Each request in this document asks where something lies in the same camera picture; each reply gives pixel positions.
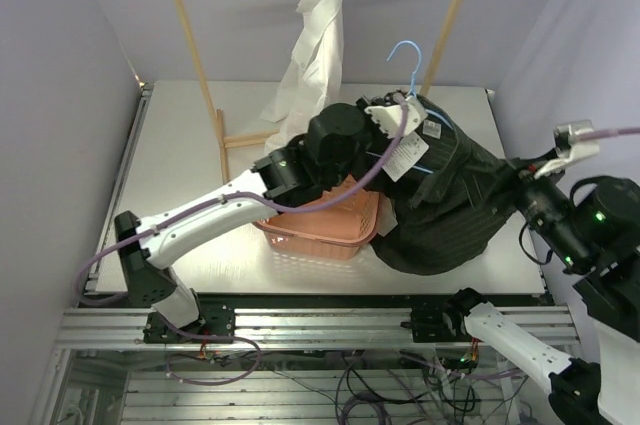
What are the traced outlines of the blue wire hanger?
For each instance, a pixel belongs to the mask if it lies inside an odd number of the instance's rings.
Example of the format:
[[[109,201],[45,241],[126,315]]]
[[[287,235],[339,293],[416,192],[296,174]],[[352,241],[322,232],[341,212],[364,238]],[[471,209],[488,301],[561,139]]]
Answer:
[[[391,61],[397,50],[403,46],[410,46],[417,53],[416,65],[410,75],[409,91],[404,95],[410,94],[419,100],[416,90],[416,78],[422,64],[421,48],[413,41],[402,40],[393,47],[387,60]],[[414,132],[406,137],[387,137],[391,140],[391,142],[379,158],[379,161],[382,163],[380,169],[383,170],[387,174],[387,176],[394,182],[397,182],[411,168],[413,168],[422,158],[422,156],[429,150],[429,145],[418,134],[418,131],[421,129],[422,124],[429,118],[429,114],[432,113],[436,118],[442,119],[442,116],[436,113],[434,110],[429,110],[425,106],[424,108],[426,109],[428,116]]]

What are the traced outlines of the white shirt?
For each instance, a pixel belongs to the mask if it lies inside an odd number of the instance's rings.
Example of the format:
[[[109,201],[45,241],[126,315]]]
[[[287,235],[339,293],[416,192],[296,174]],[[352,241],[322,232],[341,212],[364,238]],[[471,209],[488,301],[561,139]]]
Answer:
[[[266,139],[264,152],[285,146],[307,131],[309,121],[337,100],[343,68],[343,0],[300,0],[303,28],[274,98],[261,118],[281,124]]]

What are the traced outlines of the dark striped shirt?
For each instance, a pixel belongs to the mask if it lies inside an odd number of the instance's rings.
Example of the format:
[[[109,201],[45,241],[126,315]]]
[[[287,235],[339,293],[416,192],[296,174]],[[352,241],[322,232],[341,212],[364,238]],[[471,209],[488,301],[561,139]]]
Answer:
[[[381,171],[367,186],[387,197],[396,225],[371,241],[377,257],[402,273],[429,276],[481,255],[515,212],[504,192],[490,198],[509,169],[424,96],[418,100],[439,132],[417,130],[428,150],[399,180]]]

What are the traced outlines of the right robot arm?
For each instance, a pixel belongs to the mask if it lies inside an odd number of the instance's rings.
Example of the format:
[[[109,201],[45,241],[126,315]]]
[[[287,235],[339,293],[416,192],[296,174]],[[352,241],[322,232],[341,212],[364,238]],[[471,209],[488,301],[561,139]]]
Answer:
[[[594,176],[581,202],[564,194],[542,162],[513,167],[498,185],[526,225],[548,245],[593,320],[599,362],[586,362],[540,341],[471,288],[445,304],[442,332],[491,346],[536,383],[565,424],[639,421],[639,187],[626,178]]]

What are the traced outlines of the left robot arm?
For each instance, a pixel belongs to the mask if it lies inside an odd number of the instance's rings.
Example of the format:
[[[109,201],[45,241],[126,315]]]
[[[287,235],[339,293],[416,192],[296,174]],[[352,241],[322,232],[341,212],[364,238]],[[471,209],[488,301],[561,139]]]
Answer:
[[[204,318],[195,293],[173,269],[177,260],[246,224],[319,212],[350,199],[426,117],[412,95],[365,107],[334,103],[311,118],[305,133],[220,188],[157,215],[119,214],[117,253],[129,300],[167,319],[178,340],[196,340]]]

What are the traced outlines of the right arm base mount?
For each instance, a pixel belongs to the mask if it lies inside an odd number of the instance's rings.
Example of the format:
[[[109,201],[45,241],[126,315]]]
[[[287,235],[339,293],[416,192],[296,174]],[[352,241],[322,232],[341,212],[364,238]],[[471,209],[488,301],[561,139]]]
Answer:
[[[401,321],[400,327],[410,332],[414,343],[450,343],[466,338],[460,329],[451,328],[446,317],[449,310],[446,298],[412,295],[408,297],[407,305],[409,316]]]

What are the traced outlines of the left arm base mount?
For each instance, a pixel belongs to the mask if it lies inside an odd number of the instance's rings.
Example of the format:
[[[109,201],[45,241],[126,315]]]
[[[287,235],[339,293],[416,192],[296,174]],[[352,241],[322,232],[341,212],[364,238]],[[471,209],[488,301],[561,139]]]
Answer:
[[[158,312],[152,312],[147,317],[143,329],[145,344],[183,344],[197,343],[199,339],[189,338],[186,334],[215,335],[218,342],[228,344],[232,342],[235,331],[235,314],[221,302],[205,303],[201,310],[201,317],[181,328],[181,333],[169,327]]]

